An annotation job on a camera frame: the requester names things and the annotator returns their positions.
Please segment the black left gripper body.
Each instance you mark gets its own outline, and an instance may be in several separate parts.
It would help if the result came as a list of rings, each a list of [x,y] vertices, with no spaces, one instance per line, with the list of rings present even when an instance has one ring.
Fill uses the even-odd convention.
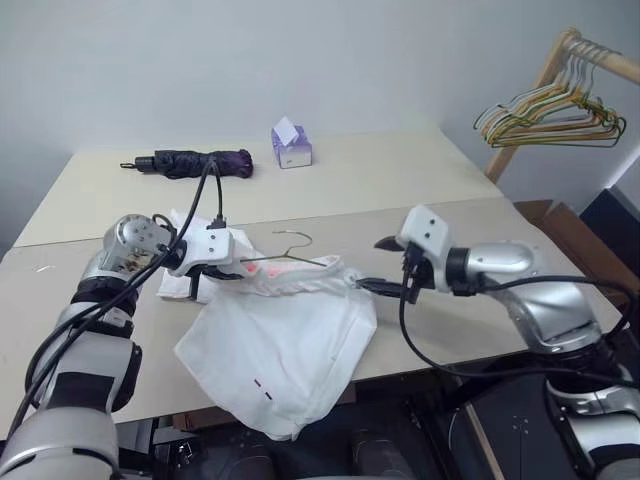
[[[193,301],[208,301],[214,291],[214,282],[210,266],[196,266],[189,271],[189,298]]]

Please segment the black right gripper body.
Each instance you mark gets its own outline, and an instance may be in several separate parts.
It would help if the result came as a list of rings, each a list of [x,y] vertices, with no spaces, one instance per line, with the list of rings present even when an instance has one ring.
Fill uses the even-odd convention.
[[[408,303],[415,304],[423,289],[433,289],[433,266],[424,250],[409,242],[403,257],[402,295]]]

